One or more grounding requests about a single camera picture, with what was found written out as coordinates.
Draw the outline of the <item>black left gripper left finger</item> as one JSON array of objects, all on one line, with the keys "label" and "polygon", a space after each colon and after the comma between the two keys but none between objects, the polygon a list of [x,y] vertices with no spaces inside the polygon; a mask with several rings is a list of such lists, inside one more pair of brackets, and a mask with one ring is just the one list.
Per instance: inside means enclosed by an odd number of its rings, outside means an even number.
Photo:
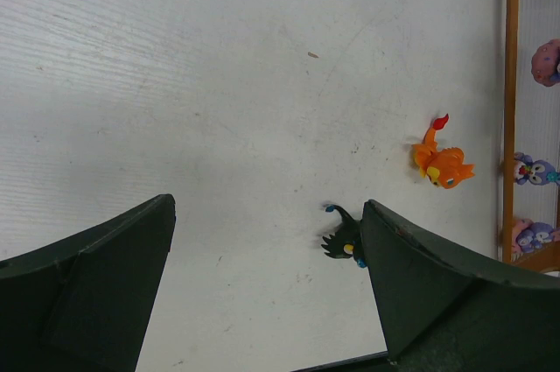
[{"label": "black left gripper left finger", "polygon": [[1,262],[3,371],[133,371],[176,223],[160,194]]}]

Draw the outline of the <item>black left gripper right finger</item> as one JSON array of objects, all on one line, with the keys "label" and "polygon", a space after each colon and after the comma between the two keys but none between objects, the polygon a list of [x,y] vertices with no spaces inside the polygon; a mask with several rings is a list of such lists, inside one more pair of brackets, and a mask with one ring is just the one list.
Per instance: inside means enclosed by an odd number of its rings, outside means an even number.
[{"label": "black left gripper right finger", "polygon": [[377,201],[360,226],[398,371],[557,371],[559,281],[493,260]]}]

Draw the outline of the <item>black dragon toy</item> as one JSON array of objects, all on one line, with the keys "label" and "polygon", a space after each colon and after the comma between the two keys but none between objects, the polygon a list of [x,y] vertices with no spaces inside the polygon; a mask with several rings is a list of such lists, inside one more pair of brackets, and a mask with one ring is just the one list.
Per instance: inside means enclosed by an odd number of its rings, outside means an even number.
[{"label": "black dragon toy", "polygon": [[367,268],[361,240],[361,222],[339,205],[326,205],[325,211],[337,212],[340,216],[340,225],[335,231],[322,237],[321,247],[325,255],[332,259],[353,259],[360,268]]}]

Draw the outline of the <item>orange dragon toy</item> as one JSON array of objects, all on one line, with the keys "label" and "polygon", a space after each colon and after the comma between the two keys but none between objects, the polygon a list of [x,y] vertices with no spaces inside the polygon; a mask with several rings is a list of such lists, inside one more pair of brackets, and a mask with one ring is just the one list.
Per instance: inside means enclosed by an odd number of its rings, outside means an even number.
[{"label": "orange dragon toy", "polygon": [[435,118],[423,141],[412,145],[412,160],[421,176],[444,189],[452,189],[475,176],[474,165],[465,163],[465,154],[459,147],[438,148],[436,134],[448,121],[448,114]]}]

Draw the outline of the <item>purple bunny toy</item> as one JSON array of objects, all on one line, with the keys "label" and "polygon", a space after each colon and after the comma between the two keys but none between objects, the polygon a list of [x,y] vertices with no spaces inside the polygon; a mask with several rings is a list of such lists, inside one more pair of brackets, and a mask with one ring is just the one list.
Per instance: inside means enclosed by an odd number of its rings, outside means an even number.
[{"label": "purple bunny toy", "polygon": [[517,185],[526,183],[534,186],[554,184],[559,186],[559,171],[548,161],[534,160],[529,154],[514,154],[514,182]]}]

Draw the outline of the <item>purple creature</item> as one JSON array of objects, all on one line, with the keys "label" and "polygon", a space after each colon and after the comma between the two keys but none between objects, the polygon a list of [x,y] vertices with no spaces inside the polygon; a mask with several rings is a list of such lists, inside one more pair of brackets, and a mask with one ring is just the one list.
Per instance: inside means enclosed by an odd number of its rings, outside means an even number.
[{"label": "purple creature", "polygon": [[539,46],[531,59],[534,80],[550,88],[559,83],[559,39],[552,39]]}]

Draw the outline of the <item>wooden tiered shelf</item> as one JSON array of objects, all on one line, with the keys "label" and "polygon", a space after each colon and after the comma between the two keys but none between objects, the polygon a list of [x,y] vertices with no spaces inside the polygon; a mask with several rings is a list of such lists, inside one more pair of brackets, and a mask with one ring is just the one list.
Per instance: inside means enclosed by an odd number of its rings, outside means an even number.
[{"label": "wooden tiered shelf", "polygon": [[559,241],[528,254],[512,254],[512,229],[521,219],[559,228],[559,186],[520,186],[514,181],[516,152],[546,160],[559,171],[559,83],[546,88],[531,73],[531,59],[537,48],[559,39],[559,0],[504,3],[499,257],[526,270],[557,275]]}]

